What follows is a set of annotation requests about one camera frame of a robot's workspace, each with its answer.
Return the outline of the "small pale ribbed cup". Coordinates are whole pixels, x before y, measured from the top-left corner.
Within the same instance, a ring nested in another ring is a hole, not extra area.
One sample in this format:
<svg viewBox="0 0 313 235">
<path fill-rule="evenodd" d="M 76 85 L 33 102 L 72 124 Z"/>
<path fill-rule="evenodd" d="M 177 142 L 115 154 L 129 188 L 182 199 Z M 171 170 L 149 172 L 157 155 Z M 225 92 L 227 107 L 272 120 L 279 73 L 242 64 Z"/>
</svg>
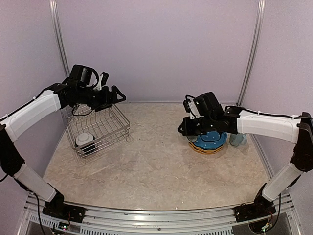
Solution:
<svg viewBox="0 0 313 235">
<path fill-rule="evenodd" d="M 198 139 L 198 136 L 187 136 L 187 139 L 189 142 L 196 142 Z"/>
</svg>

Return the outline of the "yellow dotted plate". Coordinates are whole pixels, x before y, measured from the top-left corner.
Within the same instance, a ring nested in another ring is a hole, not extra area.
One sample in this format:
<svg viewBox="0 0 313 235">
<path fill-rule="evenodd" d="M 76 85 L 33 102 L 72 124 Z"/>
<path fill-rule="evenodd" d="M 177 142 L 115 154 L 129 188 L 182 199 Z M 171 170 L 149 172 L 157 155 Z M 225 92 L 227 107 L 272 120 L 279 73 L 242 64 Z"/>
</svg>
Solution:
<svg viewBox="0 0 313 235">
<path fill-rule="evenodd" d="M 195 146 L 192 142 L 189 142 L 188 145 L 189 145 L 189 146 L 194 146 L 194 147 L 196 147 L 196 148 L 204 149 L 204 148 L 202 148 L 202 147 L 197 147 L 197 146 Z"/>
<path fill-rule="evenodd" d="M 200 154 L 204 154 L 204 155 L 212 155 L 212 154 L 216 154 L 218 153 L 219 151 L 222 150 L 222 146 L 217 148 L 217 149 L 208 149 L 208 150 L 204 150 L 204 149 L 201 149 L 201 148 L 196 148 L 194 146 L 190 146 L 191 149 L 197 153 L 200 153 Z"/>
</svg>

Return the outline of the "blue dotted plate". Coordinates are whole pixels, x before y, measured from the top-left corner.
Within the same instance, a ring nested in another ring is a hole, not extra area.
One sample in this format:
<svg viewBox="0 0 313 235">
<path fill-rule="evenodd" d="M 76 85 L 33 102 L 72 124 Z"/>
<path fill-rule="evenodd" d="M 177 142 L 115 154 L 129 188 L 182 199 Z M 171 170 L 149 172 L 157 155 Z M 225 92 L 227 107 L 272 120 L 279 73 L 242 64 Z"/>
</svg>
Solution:
<svg viewBox="0 0 313 235">
<path fill-rule="evenodd" d="M 205 135 L 198 135 L 193 144 L 195 147 L 199 147 L 204 150 L 213 150 L 223 146 L 226 140 L 226 132 L 212 131 L 207 132 Z"/>
</svg>

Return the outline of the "light blue mug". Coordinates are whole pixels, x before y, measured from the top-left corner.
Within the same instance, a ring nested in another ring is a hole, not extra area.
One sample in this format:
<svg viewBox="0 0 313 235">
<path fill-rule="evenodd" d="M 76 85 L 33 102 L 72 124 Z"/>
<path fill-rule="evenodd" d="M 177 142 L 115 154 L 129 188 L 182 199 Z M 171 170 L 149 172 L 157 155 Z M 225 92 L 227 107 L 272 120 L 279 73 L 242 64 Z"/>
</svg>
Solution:
<svg viewBox="0 0 313 235">
<path fill-rule="evenodd" d="M 245 145 L 247 143 L 247 136 L 246 134 L 231 134 L 229 143 L 234 147 Z"/>
</svg>

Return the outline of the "dark teal white bowl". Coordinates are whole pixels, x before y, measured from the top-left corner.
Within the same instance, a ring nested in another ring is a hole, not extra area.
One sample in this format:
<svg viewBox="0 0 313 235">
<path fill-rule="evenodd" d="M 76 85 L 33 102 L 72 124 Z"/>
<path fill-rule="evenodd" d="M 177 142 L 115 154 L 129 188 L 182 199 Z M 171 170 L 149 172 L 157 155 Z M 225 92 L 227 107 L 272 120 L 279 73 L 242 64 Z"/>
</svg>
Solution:
<svg viewBox="0 0 313 235">
<path fill-rule="evenodd" d="M 95 149 L 95 137 L 91 133 L 81 133 L 75 139 L 75 147 L 80 147 L 84 152 L 92 152 Z"/>
</svg>

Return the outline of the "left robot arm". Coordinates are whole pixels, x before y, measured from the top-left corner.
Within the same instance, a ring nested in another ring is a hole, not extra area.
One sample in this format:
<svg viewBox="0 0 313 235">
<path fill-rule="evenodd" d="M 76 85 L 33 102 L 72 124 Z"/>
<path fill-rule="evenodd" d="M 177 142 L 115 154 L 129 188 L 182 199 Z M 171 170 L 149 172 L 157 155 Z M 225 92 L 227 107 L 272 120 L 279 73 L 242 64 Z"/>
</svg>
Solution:
<svg viewBox="0 0 313 235">
<path fill-rule="evenodd" d="M 125 100 L 126 95 L 115 85 L 98 90 L 55 83 L 43 89 L 38 96 L 0 120 L 0 166 L 3 172 L 43 199 L 57 217 L 65 217 L 68 206 L 64 203 L 64 196 L 26 163 L 16 143 L 48 116 L 67 106 L 83 104 L 98 112 Z"/>
</svg>

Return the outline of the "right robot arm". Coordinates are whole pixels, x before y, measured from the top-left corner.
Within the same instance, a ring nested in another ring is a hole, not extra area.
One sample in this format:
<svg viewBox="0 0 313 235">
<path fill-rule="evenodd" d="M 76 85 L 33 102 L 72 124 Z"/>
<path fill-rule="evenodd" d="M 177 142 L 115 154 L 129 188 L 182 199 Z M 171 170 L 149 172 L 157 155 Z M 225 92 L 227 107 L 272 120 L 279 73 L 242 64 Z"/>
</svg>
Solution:
<svg viewBox="0 0 313 235">
<path fill-rule="evenodd" d="M 185 137 L 209 131 L 249 134 L 256 138 L 275 175 L 261 189 L 250 206 L 254 217 L 269 210 L 280 193 L 313 169 L 313 117 L 262 113 L 238 106 L 225 110 L 217 107 L 200 112 L 198 117 L 184 117 L 178 132 Z"/>
</svg>

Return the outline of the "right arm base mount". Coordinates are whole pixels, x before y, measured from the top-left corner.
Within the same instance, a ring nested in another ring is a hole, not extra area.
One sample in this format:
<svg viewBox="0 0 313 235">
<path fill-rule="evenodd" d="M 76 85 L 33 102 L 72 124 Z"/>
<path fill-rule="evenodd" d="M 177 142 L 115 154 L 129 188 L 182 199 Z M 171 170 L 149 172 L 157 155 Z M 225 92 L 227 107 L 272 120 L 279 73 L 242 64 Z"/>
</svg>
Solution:
<svg viewBox="0 0 313 235">
<path fill-rule="evenodd" d="M 253 220 L 276 213 L 273 201 L 268 201 L 262 196 L 264 187 L 265 185 L 261 187 L 252 203 L 234 207 L 236 222 Z"/>
</svg>

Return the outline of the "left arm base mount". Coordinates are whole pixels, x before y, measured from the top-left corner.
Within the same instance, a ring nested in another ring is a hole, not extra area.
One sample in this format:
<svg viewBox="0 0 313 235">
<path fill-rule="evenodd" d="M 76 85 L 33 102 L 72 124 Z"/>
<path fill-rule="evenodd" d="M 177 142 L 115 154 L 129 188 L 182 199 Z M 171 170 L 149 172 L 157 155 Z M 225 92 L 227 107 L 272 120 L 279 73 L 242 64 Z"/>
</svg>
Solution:
<svg viewBox="0 0 313 235">
<path fill-rule="evenodd" d="M 51 201 L 45 201 L 43 214 L 69 222 L 82 223 L 86 209 L 81 206 L 66 204 L 64 196 L 56 191 Z"/>
</svg>

